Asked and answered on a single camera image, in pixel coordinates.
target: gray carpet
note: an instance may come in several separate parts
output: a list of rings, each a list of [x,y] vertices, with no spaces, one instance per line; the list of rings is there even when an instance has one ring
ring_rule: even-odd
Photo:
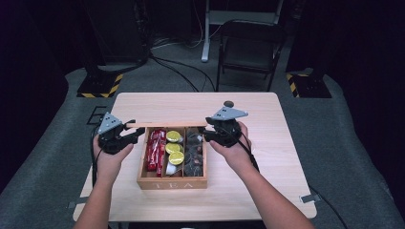
[[[384,178],[373,167],[353,131],[351,114],[339,86],[326,76],[332,99],[292,96],[284,73],[290,44],[291,39],[282,53],[271,91],[280,98],[309,185],[332,204],[349,228],[405,228]],[[194,49],[165,46],[153,49],[152,53],[199,68],[215,81],[217,47],[218,42],[212,41],[208,63],[201,62],[203,44]],[[204,92],[213,91],[208,81],[204,84],[203,74],[173,66],[200,91],[202,88]],[[117,94],[111,98],[76,97],[85,76],[84,70],[66,75],[70,88],[64,104],[0,197],[0,228],[74,225],[74,209],[67,205],[79,197],[91,165],[89,137],[93,126],[86,122],[95,106],[106,106],[103,112],[111,111],[117,94],[124,92],[192,92],[179,75],[153,60],[126,73]],[[222,85],[221,91],[250,89]],[[315,205],[318,213],[312,222],[317,228],[343,228],[324,200]],[[202,224],[193,226],[203,228]],[[112,227],[117,228],[117,224],[112,223]]]

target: finger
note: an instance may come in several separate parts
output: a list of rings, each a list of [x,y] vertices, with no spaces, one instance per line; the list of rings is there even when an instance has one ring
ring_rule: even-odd
[[[210,140],[209,144],[211,145],[211,147],[218,153],[221,152],[221,148],[223,147],[222,145],[220,145],[218,142],[214,141],[214,140]]]
[[[101,151],[101,148],[98,145],[98,135],[93,139],[93,150],[97,153]]]
[[[125,148],[123,148],[120,152],[118,152],[118,156],[120,157],[121,161],[125,159],[134,149],[134,144],[130,143]]]
[[[248,137],[246,125],[245,125],[243,122],[241,122],[241,121],[238,121],[238,123],[239,123],[239,126],[241,127],[242,133],[243,133],[246,137]]]

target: yellow black warning tape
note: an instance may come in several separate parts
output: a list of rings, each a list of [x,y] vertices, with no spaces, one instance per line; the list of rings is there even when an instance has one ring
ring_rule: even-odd
[[[294,97],[300,97],[300,95],[298,94],[297,86],[295,85],[294,81],[292,80],[291,73],[287,73],[287,80],[288,80],[289,88],[291,89],[292,95]]]
[[[95,97],[112,97],[116,93],[119,83],[121,82],[123,75],[120,74],[117,76],[116,81],[114,82],[113,87],[111,88],[110,92],[107,94],[77,94],[77,97],[88,97],[88,98],[95,98]]]

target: speaker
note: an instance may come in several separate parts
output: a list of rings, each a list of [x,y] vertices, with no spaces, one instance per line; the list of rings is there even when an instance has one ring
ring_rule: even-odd
[[[148,16],[139,0],[84,0],[104,62],[139,63],[148,58]]]

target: wrist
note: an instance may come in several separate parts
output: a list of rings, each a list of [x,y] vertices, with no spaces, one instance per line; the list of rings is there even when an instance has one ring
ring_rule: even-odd
[[[242,178],[244,174],[250,173],[253,170],[257,171],[250,161],[247,161],[246,163],[243,164],[231,166],[231,168],[240,178]]]
[[[114,182],[111,180],[106,180],[103,178],[98,178],[95,184],[95,188],[99,188],[102,190],[112,190]]]

